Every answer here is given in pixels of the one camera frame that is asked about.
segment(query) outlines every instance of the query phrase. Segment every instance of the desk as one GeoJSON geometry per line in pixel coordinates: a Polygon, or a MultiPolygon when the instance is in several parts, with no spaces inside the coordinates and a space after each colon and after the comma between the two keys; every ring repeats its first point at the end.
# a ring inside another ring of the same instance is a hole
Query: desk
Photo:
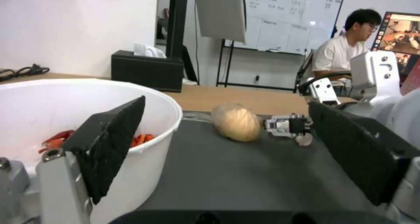
{"type": "MultiPolygon", "coordinates": [[[[40,76],[28,76],[2,82],[16,83],[39,79],[59,78],[92,78],[90,76],[76,76],[68,74],[47,73],[40,76]]],[[[216,88],[206,86],[183,85],[181,93],[166,93],[174,98],[185,111],[209,112],[213,107],[224,102],[241,103],[256,114],[283,115],[291,113],[308,114],[306,102],[309,97],[301,97],[281,91],[249,90],[244,88],[216,88]]],[[[340,101],[353,101],[349,98],[340,98],[340,101]]]]}
{"type": "MultiPolygon", "coordinates": [[[[79,78],[47,74],[11,80],[79,78]]],[[[210,111],[231,101],[258,114],[307,113],[306,98],[277,91],[183,86],[168,93],[184,110],[210,111]]],[[[372,206],[318,140],[299,147],[262,133],[239,143],[206,122],[183,120],[174,133],[156,190],[140,210],[363,211],[372,206]]]]}

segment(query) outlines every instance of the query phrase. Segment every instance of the whiteboard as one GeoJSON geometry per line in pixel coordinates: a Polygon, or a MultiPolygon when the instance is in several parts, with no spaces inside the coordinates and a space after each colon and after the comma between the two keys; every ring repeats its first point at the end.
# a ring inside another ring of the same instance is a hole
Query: whiteboard
{"type": "Polygon", "coordinates": [[[331,37],[342,1],[245,0],[245,43],[234,46],[294,54],[317,49],[331,37]]]}

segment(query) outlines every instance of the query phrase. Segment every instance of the white plastic bucket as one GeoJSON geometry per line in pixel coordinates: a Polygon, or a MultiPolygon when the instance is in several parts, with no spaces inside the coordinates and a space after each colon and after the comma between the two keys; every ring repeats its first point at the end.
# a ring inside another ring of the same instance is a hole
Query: white plastic bucket
{"type": "Polygon", "coordinates": [[[36,80],[0,85],[0,156],[25,164],[36,176],[41,143],[77,129],[90,115],[145,95],[136,134],[155,138],[130,149],[106,197],[93,208],[91,222],[103,224],[140,206],[159,181],[182,109],[171,97],[131,83],[97,79],[36,80]]]}

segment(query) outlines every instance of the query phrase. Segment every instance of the dark gray work surface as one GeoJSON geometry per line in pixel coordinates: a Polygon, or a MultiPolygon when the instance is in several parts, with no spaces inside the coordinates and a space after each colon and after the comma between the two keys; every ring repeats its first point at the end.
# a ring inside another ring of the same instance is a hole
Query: dark gray work surface
{"type": "Polygon", "coordinates": [[[321,142],[299,147],[267,133],[233,142],[196,121],[180,124],[159,184],[139,209],[380,212],[321,142]]]}

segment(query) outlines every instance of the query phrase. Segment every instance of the white wall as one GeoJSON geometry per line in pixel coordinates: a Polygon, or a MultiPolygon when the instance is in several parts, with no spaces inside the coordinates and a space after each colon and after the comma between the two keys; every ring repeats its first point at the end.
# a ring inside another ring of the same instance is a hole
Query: white wall
{"type": "Polygon", "coordinates": [[[154,45],[157,0],[0,0],[0,68],[111,75],[111,54],[154,45]]]}
{"type": "MultiPolygon", "coordinates": [[[[382,16],[386,11],[399,11],[420,13],[418,0],[344,0],[337,21],[339,31],[345,23],[347,16],[359,8],[373,8],[382,16]]],[[[221,40],[200,37],[199,35],[199,65],[201,83],[214,86],[216,84],[217,65],[219,63],[219,50],[221,40]]],[[[371,47],[374,35],[366,42],[371,47]]],[[[195,64],[195,28],[194,28],[194,0],[188,0],[184,44],[187,46],[193,64],[195,64]]],[[[302,57],[286,54],[255,52],[235,49],[232,59],[232,68],[229,82],[253,84],[255,75],[260,75],[260,85],[291,88],[294,77],[299,68],[302,57]]]]}

